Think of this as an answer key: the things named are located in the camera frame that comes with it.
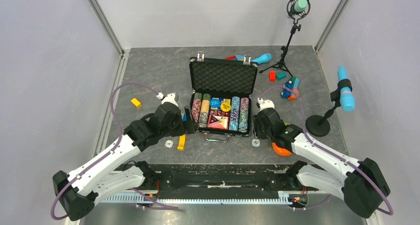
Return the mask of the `blue round button chip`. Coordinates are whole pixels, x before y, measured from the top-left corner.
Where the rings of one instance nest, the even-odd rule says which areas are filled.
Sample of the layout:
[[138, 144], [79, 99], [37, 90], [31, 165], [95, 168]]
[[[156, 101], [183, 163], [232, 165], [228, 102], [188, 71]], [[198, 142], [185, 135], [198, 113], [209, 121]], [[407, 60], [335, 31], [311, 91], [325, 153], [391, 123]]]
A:
[[220, 107], [220, 104], [221, 104], [221, 102], [220, 102], [219, 98], [212, 98], [210, 100], [210, 108], [212, 110], [217, 110]]

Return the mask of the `yellow round button chip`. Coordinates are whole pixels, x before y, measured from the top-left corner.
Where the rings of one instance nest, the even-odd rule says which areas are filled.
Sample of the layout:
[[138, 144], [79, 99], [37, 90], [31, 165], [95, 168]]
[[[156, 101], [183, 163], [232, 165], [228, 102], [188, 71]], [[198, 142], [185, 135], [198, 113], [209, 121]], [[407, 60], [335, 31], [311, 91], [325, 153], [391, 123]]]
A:
[[221, 109], [223, 112], [229, 112], [229, 111], [231, 111], [231, 104], [230, 104], [229, 102], [223, 102], [223, 103], [221, 103], [221, 105], [220, 105], [220, 109]]

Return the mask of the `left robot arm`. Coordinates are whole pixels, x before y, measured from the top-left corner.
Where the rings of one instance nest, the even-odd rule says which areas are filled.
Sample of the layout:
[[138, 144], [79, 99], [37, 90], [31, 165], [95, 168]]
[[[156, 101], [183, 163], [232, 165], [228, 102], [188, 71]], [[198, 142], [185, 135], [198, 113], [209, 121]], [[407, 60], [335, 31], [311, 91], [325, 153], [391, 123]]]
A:
[[51, 217], [77, 221], [109, 196], [140, 186], [152, 188], [156, 176], [145, 162], [123, 173], [111, 175], [111, 172], [164, 137], [198, 130], [191, 107], [186, 106], [182, 114], [176, 98], [175, 93], [164, 96], [155, 112], [132, 121], [113, 143], [82, 166], [70, 172], [56, 172], [52, 177], [56, 198]]

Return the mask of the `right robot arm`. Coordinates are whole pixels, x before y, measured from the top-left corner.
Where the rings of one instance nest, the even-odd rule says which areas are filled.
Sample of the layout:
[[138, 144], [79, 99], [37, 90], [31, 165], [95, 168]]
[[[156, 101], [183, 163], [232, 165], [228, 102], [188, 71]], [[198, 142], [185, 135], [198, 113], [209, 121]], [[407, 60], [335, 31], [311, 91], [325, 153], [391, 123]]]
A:
[[375, 211], [392, 215], [387, 199], [390, 188], [378, 164], [339, 153], [319, 142], [302, 128], [285, 124], [271, 100], [259, 98], [259, 112], [253, 115], [255, 134], [270, 140], [276, 149], [284, 149], [310, 163], [295, 162], [287, 171], [286, 183], [292, 189], [302, 186], [325, 191], [341, 200], [356, 215], [369, 218]]

